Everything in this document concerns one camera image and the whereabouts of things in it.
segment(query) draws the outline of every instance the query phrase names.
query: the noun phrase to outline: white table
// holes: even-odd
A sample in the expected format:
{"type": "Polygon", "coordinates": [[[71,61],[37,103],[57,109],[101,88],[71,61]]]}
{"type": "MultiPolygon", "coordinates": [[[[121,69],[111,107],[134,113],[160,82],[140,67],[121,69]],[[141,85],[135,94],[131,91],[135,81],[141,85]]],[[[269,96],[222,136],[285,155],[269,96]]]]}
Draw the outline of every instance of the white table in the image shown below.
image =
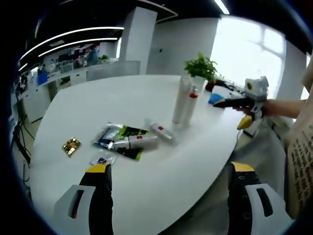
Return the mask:
{"type": "MultiPolygon", "coordinates": [[[[139,75],[87,82],[61,90],[38,129],[30,166],[35,208],[49,222],[55,202],[79,184],[97,152],[90,141],[108,121],[143,127],[146,117],[171,128],[179,76],[139,75]],[[76,137],[68,158],[61,146],[76,137]]],[[[119,157],[112,166],[115,235],[155,235],[184,215],[214,182],[235,143],[242,114],[213,108],[199,97],[192,125],[176,132],[180,145],[161,143],[139,162],[119,157]]]]}

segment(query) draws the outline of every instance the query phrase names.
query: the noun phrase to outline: gold package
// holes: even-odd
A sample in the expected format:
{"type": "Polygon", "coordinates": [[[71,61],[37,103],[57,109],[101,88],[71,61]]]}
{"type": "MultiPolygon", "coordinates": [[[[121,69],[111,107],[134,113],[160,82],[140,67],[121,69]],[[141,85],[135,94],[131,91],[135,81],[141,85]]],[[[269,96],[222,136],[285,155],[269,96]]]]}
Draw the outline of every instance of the gold package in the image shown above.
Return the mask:
{"type": "Polygon", "coordinates": [[[70,158],[72,154],[80,147],[81,143],[74,137],[70,138],[63,146],[62,149],[70,158]]]}

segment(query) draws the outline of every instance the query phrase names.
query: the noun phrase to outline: ceiling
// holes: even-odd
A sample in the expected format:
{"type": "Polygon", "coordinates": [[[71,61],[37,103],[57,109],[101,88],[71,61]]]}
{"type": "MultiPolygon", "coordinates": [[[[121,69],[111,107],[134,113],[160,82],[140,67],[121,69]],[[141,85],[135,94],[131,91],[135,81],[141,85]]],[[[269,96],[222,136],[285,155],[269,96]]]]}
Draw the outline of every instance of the ceiling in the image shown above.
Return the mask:
{"type": "MultiPolygon", "coordinates": [[[[233,16],[244,17],[269,25],[286,36],[286,39],[295,44],[303,52],[311,52],[313,18],[311,7],[306,0],[289,0],[292,7],[281,4],[285,0],[223,0],[233,16]]],[[[29,18],[32,30],[26,34],[27,50],[46,39],[68,31],[97,27],[123,26],[126,16],[136,7],[141,6],[158,12],[158,24],[177,19],[198,17],[219,17],[220,9],[213,0],[62,0],[48,1],[42,12],[35,19],[29,18]],[[36,24],[41,19],[35,37],[36,24]]],[[[91,38],[106,38],[122,35],[122,30],[90,30],[70,34],[61,39],[67,44],[91,38]]],[[[39,61],[38,55],[53,48],[46,43],[21,60],[21,65],[30,65],[39,61]]]]}

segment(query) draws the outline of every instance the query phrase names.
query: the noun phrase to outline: green leaves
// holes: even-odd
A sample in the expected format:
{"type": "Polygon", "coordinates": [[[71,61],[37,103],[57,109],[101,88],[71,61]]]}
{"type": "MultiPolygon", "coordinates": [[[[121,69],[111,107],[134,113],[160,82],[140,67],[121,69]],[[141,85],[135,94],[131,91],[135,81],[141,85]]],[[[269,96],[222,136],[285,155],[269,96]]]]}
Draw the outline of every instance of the green leaves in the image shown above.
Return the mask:
{"type": "Polygon", "coordinates": [[[185,65],[185,70],[188,71],[190,76],[200,76],[208,81],[214,81],[214,74],[217,72],[214,65],[217,65],[217,63],[211,61],[208,57],[204,57],[203,53],[198,53],[197,60],[185,61],[185,65]]]}

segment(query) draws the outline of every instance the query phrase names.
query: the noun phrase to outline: blue object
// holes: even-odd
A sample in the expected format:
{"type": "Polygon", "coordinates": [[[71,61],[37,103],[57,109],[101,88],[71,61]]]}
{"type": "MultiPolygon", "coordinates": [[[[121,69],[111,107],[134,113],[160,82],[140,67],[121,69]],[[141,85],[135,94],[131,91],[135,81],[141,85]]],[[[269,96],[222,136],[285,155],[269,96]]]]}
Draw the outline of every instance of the blue object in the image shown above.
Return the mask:
{"type": "Polygon", "coordinates": [[[215,104],[216,102],[225,99],[223,96],[219,95],[219,94],[212,94],[209,98],[209,104],[215,104]]]}
{"type": "Polygon", "coordinates": [[[37,85],[41,85],[48,81],[48,72],[42,72],[37,76],[37,85]]]}

